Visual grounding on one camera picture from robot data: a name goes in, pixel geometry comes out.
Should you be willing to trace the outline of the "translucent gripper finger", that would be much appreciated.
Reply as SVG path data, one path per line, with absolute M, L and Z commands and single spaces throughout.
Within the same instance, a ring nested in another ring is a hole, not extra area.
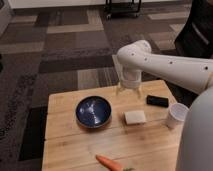
M 141 98 L 141 88 L 140 87 L 138 87 L 138 88 L 136 88 L 135 89 L 135 91 L 136 91 L 136 94 L 137 94 L 137 96 L 138 96 L 138 98 Z
M 118 83 L 116 86 L 116 95 L 118 95 L 121 91 L 122 91 L 122 86 L 120 83 Z

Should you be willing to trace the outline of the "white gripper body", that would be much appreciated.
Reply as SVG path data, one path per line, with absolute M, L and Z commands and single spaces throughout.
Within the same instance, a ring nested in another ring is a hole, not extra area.
M 123 69 L 121 72 L 120 84 L 127 89 L 137 89 L 141 83 L 141 71 Z

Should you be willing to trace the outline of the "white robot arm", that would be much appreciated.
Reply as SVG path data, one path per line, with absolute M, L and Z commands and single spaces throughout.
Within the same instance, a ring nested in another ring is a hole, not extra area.
M 213 59 L 155 54 L 146 40 L 121 47 L 117 58 L 124 82 L 145 71 L 172 84 L 189 108 L 175 170 L 213 171 Z

